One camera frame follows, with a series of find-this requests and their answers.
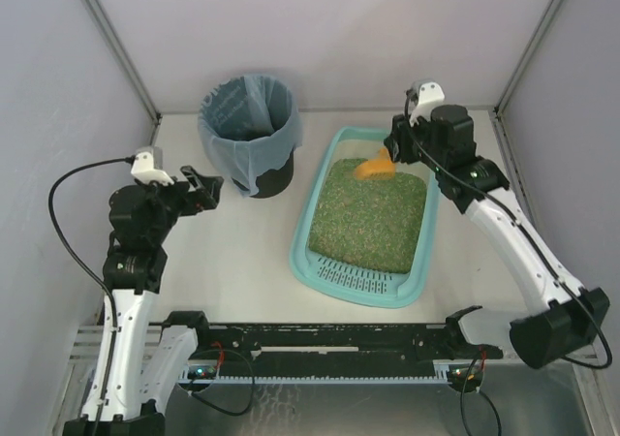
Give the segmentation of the orange litter scoop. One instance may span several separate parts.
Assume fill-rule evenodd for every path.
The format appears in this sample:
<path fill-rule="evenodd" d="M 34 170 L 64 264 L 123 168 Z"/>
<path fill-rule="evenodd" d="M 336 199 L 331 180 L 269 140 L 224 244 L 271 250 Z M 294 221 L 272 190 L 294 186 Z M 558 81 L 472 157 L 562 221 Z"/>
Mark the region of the orange litter scoop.
<path fill-rule="evenodd" d="M 395 175 L 396 165 L 385 147 L 380 149 L 376 157 L 359 164 L 354 171 L 354 177 L 358 180 L 391 179 Z"/>

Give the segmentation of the teal litter box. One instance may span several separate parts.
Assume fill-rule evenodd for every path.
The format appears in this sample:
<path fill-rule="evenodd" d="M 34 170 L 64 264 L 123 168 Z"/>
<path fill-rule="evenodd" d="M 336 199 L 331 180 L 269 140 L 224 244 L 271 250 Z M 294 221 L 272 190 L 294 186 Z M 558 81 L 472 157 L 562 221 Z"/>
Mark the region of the teal litter box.
<path fill-rule="evenodd" d="M 399 165 L 396 170 L 424 182 L 425 201 L 420 233 L 411 267 L 405 273 L 384 272 L 351 265 L 320 255 L 309 248 L 311 223 L 331 167 L 340 159 L 371 159 L 388 134 L 382 129 L 344 127 L 325 151 L 314 183 L 301 211 L 289 255 L 291 271 L 304 285 L 327 296 L 379 308 L 401 308 L 424 290 L 438 215 L 439 188 L 434 174 L 423 164 Z"/>

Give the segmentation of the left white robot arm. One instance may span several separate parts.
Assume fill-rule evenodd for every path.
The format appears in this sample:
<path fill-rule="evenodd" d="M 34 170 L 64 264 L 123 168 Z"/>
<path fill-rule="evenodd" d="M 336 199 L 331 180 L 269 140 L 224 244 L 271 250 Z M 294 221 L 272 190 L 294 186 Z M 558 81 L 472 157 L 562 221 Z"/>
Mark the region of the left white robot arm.
<path fill-rule="evenodd" d="M 208 337 L 202 311 L 174 311 L 162 325 L 150 361 L 144 349 L 149 316 L 168 256 L 166 237 L 179 218 L 213 210 L 224 180 L 181 169 L 115 191 L 109 198 L 112 231 L 103 266 L 103 335 L 91 390 L 66 435 L 162 435 L 165 412 L 188 358 Z"/>

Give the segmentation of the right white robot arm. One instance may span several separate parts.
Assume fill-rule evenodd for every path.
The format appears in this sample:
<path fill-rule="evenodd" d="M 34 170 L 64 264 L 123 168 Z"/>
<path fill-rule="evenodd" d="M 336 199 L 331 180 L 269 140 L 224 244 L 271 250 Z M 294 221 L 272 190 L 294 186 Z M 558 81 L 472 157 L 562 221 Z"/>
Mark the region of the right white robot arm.
<path fill-rule="evenodd" d="M 457 105 L 434 108 L 429 117 L 399 113 L 384 140 L 391 161 L 422 163 L 435 174 L 441 193 L 490 240 L 515 281 L 527 315 L 493 312 L 480 306 L 462 310 L 457 324 L 472 345 L 510 347 L 529 367 L 571 354 L 594 340 L 613 362 L 602 325 L 610 300 L 601 288 L 589 290 L 565 269 L 524 215 L 508 178 L 477 152 L 474 121 Z"/>

